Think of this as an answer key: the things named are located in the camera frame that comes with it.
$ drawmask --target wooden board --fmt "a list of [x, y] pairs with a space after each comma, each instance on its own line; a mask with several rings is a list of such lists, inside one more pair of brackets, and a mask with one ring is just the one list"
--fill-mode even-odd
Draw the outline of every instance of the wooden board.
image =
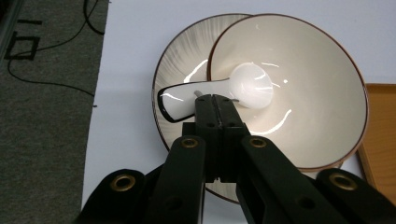
[[396, 205], [396, 85], [368, 84], [369, 122], [359, 150], [367, 181]]

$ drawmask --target spoon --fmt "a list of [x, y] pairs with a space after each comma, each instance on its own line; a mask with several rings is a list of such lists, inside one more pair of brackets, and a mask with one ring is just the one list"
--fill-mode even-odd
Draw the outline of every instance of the spoon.
[[274, 90], [268, 74], [255, 63], [241, 63], [227, 79], [179, 84], [158, 92], [158, 105], [170, 122], [194, 114], [195, 99], [201, 95], [225, 96], [247, 108], [264, 108], [271, 103]]

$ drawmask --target spoon handle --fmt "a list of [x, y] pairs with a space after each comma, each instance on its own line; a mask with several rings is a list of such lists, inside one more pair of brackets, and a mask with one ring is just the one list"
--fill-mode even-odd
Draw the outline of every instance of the spoon handle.
[[195, 99], [201, 95], [217, 94], [232, 99], [228, 86], [228, 79], [225, 79], [166, 87], [158, 92], [158, 106], [166, 120], [176, 123], [194, 115]]

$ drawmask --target black cable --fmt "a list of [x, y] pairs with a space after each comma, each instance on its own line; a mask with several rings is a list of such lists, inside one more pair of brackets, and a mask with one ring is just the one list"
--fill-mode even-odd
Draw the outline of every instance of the black cable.
[[[91, 9], [91, 11], [90, 11], [90, 13], [88, 14], [88, 18], [89, 18], [89, 17], [91, 16], [91, 14], [93, 13], [93, 10], [96, 8], [96, 4], [97, 4], [97, 3], [98, 3], [98, 0], [96, 0], [95, 4], [93, 5], [93, 7], [92, 7], [92, 9]], [[59, 47], [59, 46], [61, 46], [61, 45], [64, 45], [64, 44], [66, 44], [66, 43], [68, 43], [68, 42], [74, 40], [74, 39], [81, 33], [81, 31], [82, 31], [82, 29], [84, 28], [84, 26], [85, 26], [86, 23], [87, 23], [87, 22], [84, 21], [84, 23], [82, 24], [81, 28], [79, 28], [78, 32], [77, 32], [73, 37], [71, 37], [70, 39], [65, 40], [64, 42], [59, 43], [59, 44], [56, 44], [56, 45], [51, 45], [51, 46], [48, 46], [48, 47], [44, 47], [44, 48], [37, 49], [36, 51], [41, 51], [41, 50], [46, 50], [46, 49], [53, 49], [53, 48]], [[43, 84], [43, 85], [52, 85], [52, 86], [66, 87], [66, 88], [74, 89], [74, 90], [77, 90], [77, 91], [82, 91], [82, 92], [84, 92], [84, 93], [86, 93], [86, 94], [88, 94], [88, 95], [90, 95], [90, 96], [94, 96], [94, 94], [92, 94], [92, 93], [90, 93], [90, 92], [88, 92], [88, 91], [85, 91], [85, 90], [80, 89], [80, 88], [78, 88], [78, 87], [74, 87], [74, 86], [62, 84], [62, 83], [44, 82], [44, 81], [32, 81], [32, 80], [24, 79], [24, 78], [21, 78], [21, 77], [17, 77], [15, 74], [13, 74], [13, 73], [11, 72], [11, 63], [12, 63], [12, 61], [14, 61], [15, 58], [17, 58], [18, 56], [20, 56], [20, 55], [22, 55], [22, 54], [31, 53], [31, 52], [32, 52], [31, 50], [28, 50], [28, 51], [25, 51], [25, 52], [17, 53], [16, 55], [13, 55], [13, 56], [10, 57], [10, 59], [9, 59], [9, 61], [8, 61], [8, 64], [7, 64], [7, 70], [8, 70], [8, 72], [9, 72], [10, 75], [12, 75], [13, 77], [15, 77], [15, 78], [16, 78], [17, 80], [19, 80], [19, 81], [23, 81], [23, 82], [27, 82], [27, 83], [33, 83], [33, 84]]]
[[105, 33], [102, 31], [98, 31], [95, 27], [92, 26], [90, 22], [90, 16], [87, 14], [87, 6], [88, 6], [88, 0], [84, 0], [84, 6], [82, 8], [82, 13], [84, 14], [85, 22], [87, 22], [88, 26], [97, 34], [99, 35], [104, 35]]

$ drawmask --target gray carpet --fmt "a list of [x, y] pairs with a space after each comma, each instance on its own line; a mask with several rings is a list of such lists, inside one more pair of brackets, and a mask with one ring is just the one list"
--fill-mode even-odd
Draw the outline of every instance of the gray carpet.
[[[94, 0], [89, 1], [88, 9]], [[106, 0], [90, 20], [104, 31]], [[25, 1], [18, 36], [39, 37], [39, 48], [59, 44], [84, 23], [83, 1]], [[12, 54], [29, 50], [17, 42]], [[103, 37], [85, 26], [70, 43], [16, 60], [11, 71], [33, 81], [55, 82], [94, 93]], [[0, 223], [71, 223], [81, 207], [85, 151], [93, 97], [66, 87], [32, 84], [0, 70]]]

